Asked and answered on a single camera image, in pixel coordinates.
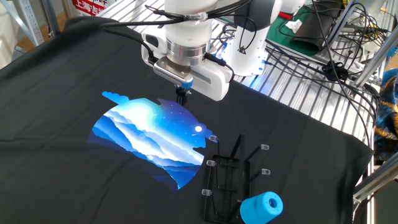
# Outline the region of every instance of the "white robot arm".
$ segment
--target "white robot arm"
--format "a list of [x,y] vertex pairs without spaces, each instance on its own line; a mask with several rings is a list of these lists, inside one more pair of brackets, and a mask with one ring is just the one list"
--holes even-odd
[[[255,18],[268,22],[262,26],[262,22],[255,21],[256,25],[260,23],[261,29],[257,31],[252,47],[245,49],[245,52],[240,52],[239,46],[233,43],[239,43],[240,38],[243,38],[243,42],[246,42],[249,37],[252,38],[253,26],[249,27],[245,35],[241,35],[243,28],[238,27],[236,38],[224,58],[233,70],[238,71],[239,75],[252,74],[253,68],[250,66],[253,64],[253,59],[258,59],[257,55],[264,53],[264,39],[269,25],[275,20],[282,4],[282,0],[252,0],[250,4],[255,4],[248,4],[243,10],[249,12],[250,8],[258,6],[259,2],[266,2],[271,6],[271,10],[266,10],[269,12],[268,15],[264,13],[258,15],[258,11],[253,10],[257,14]],[[222,63],[206,59],[211,56],[207,52],[210,48],[212,19],[207,19],[204,12],[215,9],[216,4],[217,0],[165,0],[165,12],[196,15],[201,19],[165,26],[149,26],[142,33],[142,39],[153,51],[154,57],[159,60],[155,63],[148,61],[149,55],[145,47],[142,47],[141,54],[142,59],[154,68],[156,74],[173,82],[184,92],[192,88],[215,101],[220,101],[228,92],[233,71],[221,66]],[[248,13],[244,16],[251,17],[252,15]],[[262,59],[259,65],[256,65],[257,70],[262,64]]]

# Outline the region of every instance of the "black cable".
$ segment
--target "black cable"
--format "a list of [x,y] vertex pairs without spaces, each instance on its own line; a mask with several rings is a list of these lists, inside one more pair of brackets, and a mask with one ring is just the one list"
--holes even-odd
[[232,69],[231,66],[225,65],[225,67],[229,68],[229,69],[232,71],[232,77],[231,77],[231,79],[229,80],[229,82],[231,82],[231,81],[234,80],[234,78],[235,78],[235,72],[234,72],[234,70]]
[[[312,1],[312,4],[314,5],[314,10],[315,10],[316,15],[317,15],[317,18],[318,18],[319,26],[321,27],[322,37],[323,37],[324,40],[325,40],[325,45],[326,45],[326,49],[327,49],[328,54],[329,54],[329,57],[330,57],[330,61],[331,61],[332,64],[333,64],[333,57],[332,57],[331,52],[330,52],[329,44],[328,44],[328,41],[327,41],[327,39],[326,39],[325,33],[323,33],[322,21],[321,21],[321,19],[320,19],[320,17],[319,17],[317,7],[315,7],[315,2],[314,2],[314,0],[311,0],[311,1]],[[359,118],[361,119],[361,121],[362,121],[362,123],[363,123],[364,130],[365,130],[365,133],[366,133],[366,138],[367,138],[367,140],[368,140],[368,146],[370,147],[370,146],[371,146],[371,142],[370,142],[370,139],[369,139],[369,133],[368,133],[368,130],[367,130],[367,127],[366,127],[365,120],[362,118],[362,116],[361,116],[361,114],[359,113],[358,109],[355,107],[354,103],[351,101],[351,99],[348,97],[347,93],[344,91],[343,85],[342,85],[341,82],[340,82],[340,79],[339,79],[339,77],[338,77],[338,75],[337,75],[337,72],[336,72],[336,70],[335,70],[335,67],[332,66],[332,68],[333,68],[333,71],[334,71],[334,73],[335,73],[335,75],[336,75],[337,82],[338,82],[338,84],[339,84],[339,86],[340,86],[340,88],[341,88],[341,91],[344,93],[344,95],[345,95],[346,98],[348,99],[349,103],[350,103],[351,106],[355,109],[355,111],[357,112]]]
[[169,25],[169,24],[177,24],[180,22],[184,22],[181,20],[168,20],[168,21],[150,21],[150,22],[106,22],[99,25],[99,28],[104,27],[122,27],[122,26],[160,26],[160,25]]
[[245,6],[246,4],[249,4],[250,2],[251,2],[251,0],[247,0],[247,1],[238,1],[238,2],[236,2],[236,3],[232,3],[232,4],[227,5],[227,6],[224,6],[224,7],[218,8],[218,9],[214,9],[214,10],[211,10],[211,11],[208,11],[207,14],[208,14],[208,16],[210,17],[210,16],[214,16],[214,15],[217,15],[217,14],[224,14],[225,11],[230,11],[231,9],[234,9],[234,8],[235,8],[235,11],[236,11],[236,10],[238,10],[240,7],[243,7],[243,6]]
[[[354,5],[360,5],[360,6],[362,6],[362,7],[363,7],[363,12],[364,12],[364,14],[366,15],[366,8],[365,8],[365,6],[364,6],[363,4],[361,4],[361,3],[359,3],[359,2],[356,2],[356,3],[354,3],[352,6],[354,6]],[[365,24],[364,24],[364,29],[363,29],[363,35],[364,35],[364,36],[365,36],[365,34],[366,34],[367,21],[368,21],[368,18],[365,17]],[[363,41],[364,36],[362,36],[362,37],[361,37],[361,40],[359,40],[359,44],[358,44],[359,46],[362,46],[362,41]],[[356,57],[358,56],[358,53],[359,53],[359,49],[356,49],[356,50],[355,50],[355,53],[354,53],[354,58],[356,58]],[[351,68],[351,66],[353,66],[354,61],[355,61],[355,59],[351,61],[351,63],[350,63],[350,65],[348,66],[347,70],[349,70],[349,69]]]
[[135,41],[137,41],[138,43],[140,43],[142,46],[144,46],[147,50],[148,50],[148,61],[152,61],[152,62],[154,62],[154,60],[155,60],[155,56],[154,56],[154,53],[152,52],[152,50],[150,49],[150,47],[147,45],[147,44],[145,44],[145,42],[143,41],[143,40],[141,40],[141,39],[138,39],[137,37],[134,37],[133,35],[129,35],[129,34],[125,34],[125,33],[123,33],[123,32],[118,32],[118,31],[116,31],[116,30],[112,30],[112,29],[109,29],[109,28],[107,28],[107,27],[104,27],[104,28],[102,28],[105,32],[108,32],[108,33],[110,33],[110,34],[116,34],[116,35],[120,35],[120,36],[122,36],[122,37],[127,37],[127,38],[129,38],[129,39],[132,39],[132,40],[135,40]]
[[253,38],[251,39],[249,45],[248,45],[247,47],[245,47],[243,50],[248,49],[248,48],[250,47],[250,45],[253,43],[254,38],[256,38],[256,34],[257,34],[257,26],[256,26],[256,23],[254,22],[254,20],[252,20],[252,19],[251,19],[250,17],[248,17],[248,16],[240,15],[240,14],[225,14],[225,15],[220,15],[220,16],[239,16],[239,17],[245,17],[246,19],[250,20],[250,21],[253,23],[253,26],[254,26],[254,35],[253,35]]
[[218,58],[218,57],[216,57],[216,56],[214,56],[214,55],[212,55],[212,54],[210,54],[208,52],[206,52],[203,57],[205,59],[211,60],[214,63],[217,63],[218,65],[221,65],[221,66],[229,68],[232,71],[232,76],[231,76],[231,79],[229,80],[229,82],[231,82],[234,79],[234,77],[235,77],[234,70],[229,65],[227,65],[226,62],[222,58]]
[[[249,13],[250,13],[250,7],[248,7],[248,9],[247,9],[246,15],[249,15]],[[245,47],[242,47],[242,39],[243,39],[244,31],[246,30],[246,24],[247,24],[247,22],[248,22],[248,18],[245,18],[245,20],[244,20],[244,25],[243,25],[243,30],[242,30],[242,35],[241,35],[241,39],[239,40],[239,51],[245,51],[245,50],[251,45],[252,41],[254,40],[254,38],[253,38],[252,41],[250,41],[250,44],[249,44],[246,48],[245,48]]]

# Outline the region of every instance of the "cable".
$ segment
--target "cable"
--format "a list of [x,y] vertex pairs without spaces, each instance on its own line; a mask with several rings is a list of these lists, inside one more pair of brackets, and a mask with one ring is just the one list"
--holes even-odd
[[231,77],[231,79],[229,80],[229,82],[231,82],[231,81],[234,80],[234,78],[235,78],[235,72],[234,72],[234,70],[232,69],[231,66],[225,65],[225,67],[229,68],[229,69],[232,71],[232,77]]
[[99,25],[99,28],[104,27],[122,27],[122,26],[160,26],[160,25],[169,25],[169,24],[177,24],[180,22],[184,22],[181,20],[169,20],[169,21],[150,21],[150,22],[106,22],[104,24]]
[[[327,39],[326,39],[325,33],[323,33],[322,21],[321,21],[321,19],[320,19],[320,17],[319,17],[317,7],[315,7],[315,2],[314,2],[314,0],[311,0],[311,1],[312,1],[312,4],[314,5],[314,10],[315,10],[315,12],[316,12],[316,14],[317,14],[318,23],[319,23],[319,26],[321,27],[321,33],[322,33],[322,37],[323,37],[324,40],[325,40],[326,49],[327,49],[327,51],[328,51],[330,60],[331,60],[331,62],[332,62],[332,64],[333,64],[334,62],[333,62],[333,57],[332,57],[331,52],[330,52],[329,44],[328,44],[328,41],[327,41]],[[344,95],[347,97],[349,103],[350,103],[351,106],[355,109],[355,111],[357,112],[359,118],[361,119],[361,121],[362,121],[362,123],[363,123],[364,130],[365,130],[365,133],[366,133],[366,138],[367,138],[367,140],[368,140],[368,146],[370,147],[370,146],[371,146],[371,142],[370,142],[370,139],[369,139],[369,133],[368,133],[368,130],[367,130],[367,127],[366,127],[366,123],[365,123],[364,119],[362,118],[361,114],[359,113],[358,109],[355,107],[354,103],[351,101],[351,99],[348,97],[347,93],[344,91],[343,85],[341,84],[340,79],[338,78],[338,75],[337,75],[337,72],[336,72],[336,70],[335,70],[335,67],[332,66],[332,68],[333,68],[333,71],[334,71],[334,73],[335,73],[335,75],[336,75],[337,82],[338,82],[338,84],[339,84],[339,86],[340,86],[340,88],[341,88],[341,91],[342,91],[342,92],[344,93]]]
[[227,65],[226,62],[222,58],[218,58],[218,57],[216,57],[216,56],[214,56],[214,55],[212,55],[212,54],[210,54],[208,52],[206,52],[203,57],[205,59],[208,59],[208,60],[211,60],[212,62],[217,63],[218,65],[221,65],[221,66],[229,68],[232,71],[232,76],[231,76],[231,79],[229,80],[229,82],[231,82],[234,79],[234,77],[235,77],[234,70],[229,65]]
[[142,46],[144,46],[144,47],[148,50],[148,57],[149,57],[149,58],[148,58],[148,61],[154,62],[154,61],[156,60],[156,58],[155,58],[155,56],[154,56],[154,53],[152,52],[152,50],[150,49],[150,47],[149,47],[147,44],[145,44],[144,41],[142,41],[142,40],[140,40],[140,39],[134,37],[133,35],[125,34],[125,33],[123,33],[123,32],[118,32],[118,31],[116,31],[116,30],[112,30],[112,29],[109,29],[109,28],[106,28],[106,27],[104,27],[104,28],[102,28],[102,29],[103,29],[105,32],[108,32],[108,33],[110,33],[110,34],[120,35],[120,36],[122,36],[122,37],[127,37],[127,38],[130,38],[130,39],[132,39],[132,40],[137,41],[138,43],[140,43]]
[[253,26],[254,26],[254,35],[253,35],[253,38],[251,39],[251,41],[250,41],[250,43],[248,44],[248,46],[245,47],[245,48],[243,48],[243,50],[248,49],[248,48],[250,47],[250,45],[253,43],[254,38],[256,38],[256,34],[257,34],[257,26],[256,26],[256,23],[254,22],[254,20],[252,20],[252,19],[251,19],[250,17],[248,17],[248,16],[240,15],[240,14],[228,14],[228,15],[222,15],[222,16],[239,16],[239,17],[245,17],[246,19],[250,20],[250,21],[253,23]]

